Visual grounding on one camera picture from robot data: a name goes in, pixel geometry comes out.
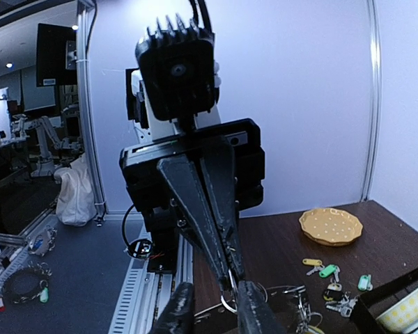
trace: white bag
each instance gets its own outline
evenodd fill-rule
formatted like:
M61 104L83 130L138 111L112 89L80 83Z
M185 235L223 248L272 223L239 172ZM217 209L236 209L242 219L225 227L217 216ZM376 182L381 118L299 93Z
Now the white bag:
M54 179L62 182L57 217L66 225L84 226L97 213L85 154L74 160L71 168L56 170Z

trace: scalloped plate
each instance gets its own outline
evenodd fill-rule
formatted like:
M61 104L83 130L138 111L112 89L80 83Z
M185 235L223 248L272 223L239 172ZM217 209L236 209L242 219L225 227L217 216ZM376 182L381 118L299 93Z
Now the scalloped plate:
M299 222L308 238L326 246L348 245L361 236L363 228L357 217L331 207L306 211Z

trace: screw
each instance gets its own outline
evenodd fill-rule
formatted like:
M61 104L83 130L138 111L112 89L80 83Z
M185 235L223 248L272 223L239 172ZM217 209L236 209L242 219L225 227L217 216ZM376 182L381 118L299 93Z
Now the screw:
M177 225L179 228L183 228L183 227L185 227L185 226L186 226L186 224L187 224L187 221L186 221L185 219L180 219L180 220L178 220L178 221L176 222L176 225Z

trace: black monitor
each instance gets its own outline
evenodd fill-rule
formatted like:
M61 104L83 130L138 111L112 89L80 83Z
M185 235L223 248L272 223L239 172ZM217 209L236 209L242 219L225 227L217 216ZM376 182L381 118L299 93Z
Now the black monitor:
M70 27L39 23L37 87L77 85L76 32Z

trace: wooden table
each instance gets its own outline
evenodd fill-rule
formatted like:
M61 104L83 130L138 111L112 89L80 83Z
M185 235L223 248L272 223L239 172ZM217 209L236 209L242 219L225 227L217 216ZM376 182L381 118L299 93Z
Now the wooden table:
M374 287L387 283L418 266L418 232L374 201L337 207L358 217L364 226L362 236L344 247L328 247L306 238L298 222L301 212L240 221L240 240L247 279L266 288L277 285L306 285L311 309L320 312L320 325L329 333L358 333L356 326L339 313L327 310L321 296L329 279L307 276L305 257L321 259L341 268L344 291L356 296L359 277L372 275ZM194 255L196 311L219 303L219 288L204 258ZM401 292L371 308L376 316L408 292Z

